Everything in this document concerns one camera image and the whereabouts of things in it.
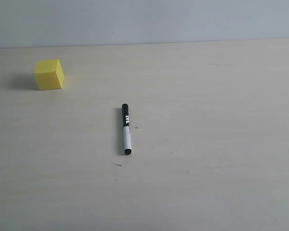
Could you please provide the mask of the black and white marker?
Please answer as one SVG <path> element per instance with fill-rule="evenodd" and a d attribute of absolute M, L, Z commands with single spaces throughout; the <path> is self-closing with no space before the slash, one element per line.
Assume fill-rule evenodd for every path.
<path fill-rule="evenodd" d="M 123 121 L 123 143 L 125 155 L 132 153 L 131 135 L 130 135 L 130 120 L 129 120 L 129 106 L 124 103 L 122 105 L 122 121 Z"/>

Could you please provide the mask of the yellow foam cube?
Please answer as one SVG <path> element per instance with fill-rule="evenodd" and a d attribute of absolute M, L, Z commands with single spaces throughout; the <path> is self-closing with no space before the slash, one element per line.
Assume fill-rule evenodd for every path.
<path fill-rule="evenodd" d="M 59 59 L 38 61 L 33 75 L 39 90 L 63 88 L 64 73 Z"/>

